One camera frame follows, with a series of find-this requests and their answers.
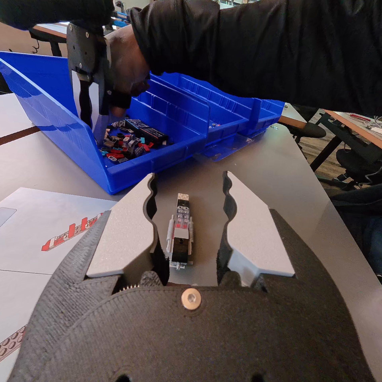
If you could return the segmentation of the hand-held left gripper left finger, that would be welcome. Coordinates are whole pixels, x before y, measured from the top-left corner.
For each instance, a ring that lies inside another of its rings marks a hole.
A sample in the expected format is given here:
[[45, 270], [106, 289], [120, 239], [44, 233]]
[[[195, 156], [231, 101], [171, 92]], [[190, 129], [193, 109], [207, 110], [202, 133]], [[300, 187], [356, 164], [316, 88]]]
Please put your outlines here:
[[157, 176], [149, 173], [105, 213], [106, 224], [86, 272], [88, 278], [123, 275], [133, 286], [144, 272], [153, 270], [163, 285], [168, 283], [169, 259], [152, 221], [156, 193]]

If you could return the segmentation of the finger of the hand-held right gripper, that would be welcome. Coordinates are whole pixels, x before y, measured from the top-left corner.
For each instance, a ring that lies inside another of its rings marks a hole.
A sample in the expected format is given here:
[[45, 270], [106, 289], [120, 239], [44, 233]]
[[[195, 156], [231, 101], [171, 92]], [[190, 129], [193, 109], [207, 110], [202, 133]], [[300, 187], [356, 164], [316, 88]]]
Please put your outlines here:
[[92, 104], [89, 93], [90, 82], [83, 75], [72, 70], [71, 83], [78, 117], [91, 128]]
[[89, 86], [91, 104], [91, 129], [96, 141], [103, 141], [109, 122], [109, 104], [107, 99], [100, 95], [99, 85], [92, 83]]

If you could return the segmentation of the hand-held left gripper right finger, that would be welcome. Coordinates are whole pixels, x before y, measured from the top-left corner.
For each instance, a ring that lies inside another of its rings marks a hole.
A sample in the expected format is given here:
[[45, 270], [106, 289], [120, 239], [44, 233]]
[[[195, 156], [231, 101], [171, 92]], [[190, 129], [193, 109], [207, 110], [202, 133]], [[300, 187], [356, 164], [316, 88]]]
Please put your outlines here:
[[217, 254], [217, 282], [237, 272], [249, 287], [261, 274], [293, 277], [294, 268], [268, 205], [230, 171], [223, 172], [225, 223]]

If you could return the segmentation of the blue divided plastic bin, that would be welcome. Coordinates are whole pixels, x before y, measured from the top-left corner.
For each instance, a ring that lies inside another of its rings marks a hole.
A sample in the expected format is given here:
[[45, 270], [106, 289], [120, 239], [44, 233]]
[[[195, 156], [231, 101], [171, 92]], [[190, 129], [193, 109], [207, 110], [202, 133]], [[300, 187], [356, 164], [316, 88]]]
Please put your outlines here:
[[[132, 99], [127, 115], [174, 144], [116, 165], [101, 156], [91, 128], [77, 116], [66, 58], [1, 51], [1, 73], [31, 122], [108, 194], [228, 137], [256, 136], [284, 109], [282, 101], [236, 97], [184, 74], [151, 74], [150, 88]], [[221, 126], [209, 129], [212, 123]]]

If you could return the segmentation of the grey and black brick model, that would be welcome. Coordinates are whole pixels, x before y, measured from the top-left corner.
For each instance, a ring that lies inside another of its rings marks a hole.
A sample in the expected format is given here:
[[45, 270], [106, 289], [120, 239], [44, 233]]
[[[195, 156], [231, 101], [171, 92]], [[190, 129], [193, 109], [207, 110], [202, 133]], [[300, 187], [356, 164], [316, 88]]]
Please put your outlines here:
[[190, 212], [189, 195], [179, 193], [176, 213], [171, 216], [166, 238], [169, 266], [176, 270], [192, 265], [194, 222]]

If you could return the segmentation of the person's right forearm black sleeve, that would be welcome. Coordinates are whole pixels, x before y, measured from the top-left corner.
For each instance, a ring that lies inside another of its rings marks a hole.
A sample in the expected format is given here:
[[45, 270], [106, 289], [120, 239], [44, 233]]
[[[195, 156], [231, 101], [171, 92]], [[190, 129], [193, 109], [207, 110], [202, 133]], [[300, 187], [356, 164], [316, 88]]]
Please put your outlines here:
[[153, 74], [239, 97], [381, 116], [381, 1], [156, 1], [131, 26]]

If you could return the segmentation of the wooden edged side desk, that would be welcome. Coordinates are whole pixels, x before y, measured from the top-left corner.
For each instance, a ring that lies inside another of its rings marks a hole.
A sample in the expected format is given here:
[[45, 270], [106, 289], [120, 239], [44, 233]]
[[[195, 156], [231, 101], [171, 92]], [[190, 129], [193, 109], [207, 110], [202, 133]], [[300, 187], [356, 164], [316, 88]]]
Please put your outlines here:
[[356, 132], [359, 136], [367, 139], [371, 143], [378, 147], [382, 147], [382, 136], [381, 134], [372, 131], [366, 127], [366, 125], [355, 118], [350, 117], [350, 113], [335, 112], [324, 109], [334, 119], [340, 121], [345, 126], [349, 127], [352, 131]]
[[62, 57], [60, 44], [66, 44], [66, 31], [69, 22], [37, 24], [28, 31], [32, 39], [38, 42], [48, 42], [52, 55]]

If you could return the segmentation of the person's right hand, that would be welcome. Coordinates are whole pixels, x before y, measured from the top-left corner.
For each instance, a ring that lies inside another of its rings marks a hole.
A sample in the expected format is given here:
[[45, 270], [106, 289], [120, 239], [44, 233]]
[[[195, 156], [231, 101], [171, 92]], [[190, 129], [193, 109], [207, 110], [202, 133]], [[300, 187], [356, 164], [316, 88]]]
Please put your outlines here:
[[139, 48], [131, 25], [106, 37], [111, 53], [111, 69], [115, 90], [137, 97], [149, 88], [150, 68]]

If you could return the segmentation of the dark cloth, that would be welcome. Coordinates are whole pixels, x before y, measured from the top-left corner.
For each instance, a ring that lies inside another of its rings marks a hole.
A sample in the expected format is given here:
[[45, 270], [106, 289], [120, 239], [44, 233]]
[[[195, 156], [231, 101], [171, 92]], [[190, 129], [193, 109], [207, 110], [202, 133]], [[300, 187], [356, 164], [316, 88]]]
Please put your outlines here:
[[111, 0], [1, 0], [0, 21], [27, 30], [37, 24], [79, 21], [105, 25], [110, 21]]

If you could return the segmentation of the white instruction sheet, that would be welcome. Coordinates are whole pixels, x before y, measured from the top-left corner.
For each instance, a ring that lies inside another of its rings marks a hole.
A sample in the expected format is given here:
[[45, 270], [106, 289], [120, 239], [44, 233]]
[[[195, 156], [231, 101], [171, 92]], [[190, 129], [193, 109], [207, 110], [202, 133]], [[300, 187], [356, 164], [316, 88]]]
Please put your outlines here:
[[7, 381], [13, 369], [26, 325], [50, 277], [50, 274], [0, 271], [1, 381]]
[[51, 275], [115, 201], [19, 188], [3, 199], [1, 271]]

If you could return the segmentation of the person's legs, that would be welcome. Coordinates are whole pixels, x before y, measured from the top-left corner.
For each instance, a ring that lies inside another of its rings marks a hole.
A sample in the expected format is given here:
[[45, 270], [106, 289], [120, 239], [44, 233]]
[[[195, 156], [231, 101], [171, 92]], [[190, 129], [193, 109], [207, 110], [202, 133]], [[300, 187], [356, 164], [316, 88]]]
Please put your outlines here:
[[333, 194], [330, 200], [382, 282], [382, 185]]

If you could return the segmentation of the black office chair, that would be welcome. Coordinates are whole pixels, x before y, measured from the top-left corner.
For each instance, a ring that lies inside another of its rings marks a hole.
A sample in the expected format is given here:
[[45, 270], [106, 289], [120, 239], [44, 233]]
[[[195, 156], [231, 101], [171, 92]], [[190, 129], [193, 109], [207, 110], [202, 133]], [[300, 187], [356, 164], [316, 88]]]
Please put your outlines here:
[[326, 136], [326, 131], [323, 128], [310, 122], [307, 122], [303, 128], [292, 125], [287, 125], [287, 128], [297, 144], [300, 143], [302, 137], [320, 139]]
[[369, 164], [352, 149], [337, 150], [336, 159], [345, 172], [333, 179], [318, 176], [321, 183], [337, 187], [342, 191], [352, 191], [356, 187], [362, 188], [382, 183], [381, 159]]

